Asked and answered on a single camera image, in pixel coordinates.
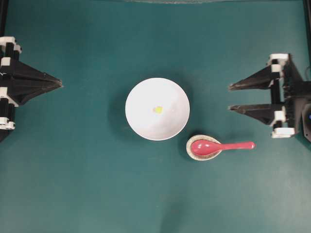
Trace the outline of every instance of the white bowl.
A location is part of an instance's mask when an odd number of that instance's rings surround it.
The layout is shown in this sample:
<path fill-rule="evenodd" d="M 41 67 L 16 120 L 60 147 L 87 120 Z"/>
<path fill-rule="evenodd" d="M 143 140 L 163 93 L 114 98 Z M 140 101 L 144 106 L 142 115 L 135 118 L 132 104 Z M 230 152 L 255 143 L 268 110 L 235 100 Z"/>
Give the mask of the white bowl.
<path fill-rule="evenodd" d="M 190 104 L 184 90 L 171 80 L 146 79 L 130 92 L 125 115 L 131 128 L 154 141 L 177 135 L 186 125 Z"/>

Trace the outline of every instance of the white bracket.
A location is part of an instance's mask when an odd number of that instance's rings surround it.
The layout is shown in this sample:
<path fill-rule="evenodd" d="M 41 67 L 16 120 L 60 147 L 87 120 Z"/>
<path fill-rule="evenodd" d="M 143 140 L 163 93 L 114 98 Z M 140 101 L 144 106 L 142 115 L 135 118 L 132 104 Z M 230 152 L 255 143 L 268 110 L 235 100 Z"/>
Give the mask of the white bracket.
<path fill-rule="evenodd" d="M 273 53 L 269 56 L 267 65 L 271 65 L 271 72 L 280 73 L 280 77 L 284 77 L 283 68 L 289 59 L 288 53 Z M 278 64 L 272 64 L 272 60 L 277 60 Z"/>
<path fill-rule="evenodd" d="M 9 118 L 0 117 L 0 125 L 7 125 L 9 123 Z"/>
<path fill-rule="evenodd" d="M 15 123 L 13 121 L 9 121 L 9 119 L 6 117 L 0 117 L 0 119 L 1 118 L 4 118 L 6 120 L 6 123 L 0 124 L 0 130 L 14 130 L 15 129 Z"/>
<path fill-rule="evenodd" d="M 272 133 L 271 137 L 272 138 L 287 138 L 291 137 L 295 134 L 295 129 L 294 128 L 275 128 Z"/>
<path fill-rule="evenodd" d="M 14 44 L 14 51 L 18 51 L 21 54 L 21 47 L 16 43 L 14 36 L 2 36 L 0 37 L 0 46 L 2 46 L 2 51 L 5 52 L 6 43 Z"/>
<path fill-rule="evenodd" d="M 10 57 L 3 57 L 1 59 L 1 66 L 9 66 L 11 64 L 11 58 Z"/>
<path fill-rule="evenodd" d="M 7 92 L 8 92 L 7 87 L 0 87 L 0 99 L 7 98 L 9 100 L 9 103 L 12 103 L 14 104 L 15 107 L 18 107 L 19 105 L 7 95 Z"/>
<path fill-rule="evenodd" d="M 270 126 L 272 127 L 277 121 L 282 121 L 283 123 L 286 122 L 286 110 L 284 106 L 282 106 L 281 111 L 274 111 L 274 119 Z"/>

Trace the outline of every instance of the black metal frame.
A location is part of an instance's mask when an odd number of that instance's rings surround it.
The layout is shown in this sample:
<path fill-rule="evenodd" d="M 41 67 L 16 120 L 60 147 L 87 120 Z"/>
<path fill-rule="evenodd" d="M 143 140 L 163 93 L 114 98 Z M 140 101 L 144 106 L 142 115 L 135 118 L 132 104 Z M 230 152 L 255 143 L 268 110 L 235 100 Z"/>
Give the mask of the black metal frame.
<path fill-rule="evenodd" d="M 4 36 L 9 0 L 0 0 L 0 37 Z"/>

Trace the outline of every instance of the spoon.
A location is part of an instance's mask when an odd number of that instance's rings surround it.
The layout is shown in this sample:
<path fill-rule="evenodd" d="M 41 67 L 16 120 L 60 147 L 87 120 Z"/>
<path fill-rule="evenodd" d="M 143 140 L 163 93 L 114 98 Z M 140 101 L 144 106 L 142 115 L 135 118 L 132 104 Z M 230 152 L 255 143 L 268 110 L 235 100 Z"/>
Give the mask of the spoon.
<path fill-rule="evenodd" d="M 236 149 L 254 149 L 256 144 L 254 142 L 239 142 L 230 144 L 220 144 L 208 140 L 197 140 L 191 144 L 191 152 L 197 156 L 206 156 L 221 152 L 223 150 L 236 150 Z"/>

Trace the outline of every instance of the spoon handle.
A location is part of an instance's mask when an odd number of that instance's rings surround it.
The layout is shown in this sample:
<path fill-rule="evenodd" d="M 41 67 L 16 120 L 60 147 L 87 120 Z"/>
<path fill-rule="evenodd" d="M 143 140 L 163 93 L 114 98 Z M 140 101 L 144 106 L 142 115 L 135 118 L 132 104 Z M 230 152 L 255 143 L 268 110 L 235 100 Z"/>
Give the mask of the spoon handle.
<path fill-rule="evenodd" d="M 254 149 L 256 144 L 254 142 L 238 142 L 230 144 L 222 144 L 222 150 L 235 150 L 235 149 Z"/>

